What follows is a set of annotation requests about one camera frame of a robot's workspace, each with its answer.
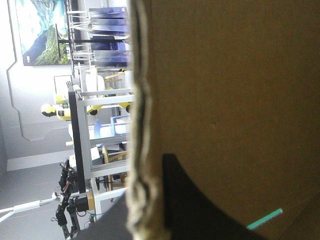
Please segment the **framed picture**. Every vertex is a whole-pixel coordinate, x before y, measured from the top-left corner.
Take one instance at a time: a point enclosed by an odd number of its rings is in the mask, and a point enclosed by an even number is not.
[[[64,0],[15,0],[23,65],[68,64]]]

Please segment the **white wall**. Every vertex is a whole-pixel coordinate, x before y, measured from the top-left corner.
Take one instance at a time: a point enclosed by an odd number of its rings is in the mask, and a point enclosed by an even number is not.
[[[71,67],[23,66],[15,0],[0,1],[0,21],[1,122],[8,164],[10,159],[71,150],[65,146],[70,140],[68,123],[45,117],[40,111],[43,103],[54,102],[54,76],[70,75]]]

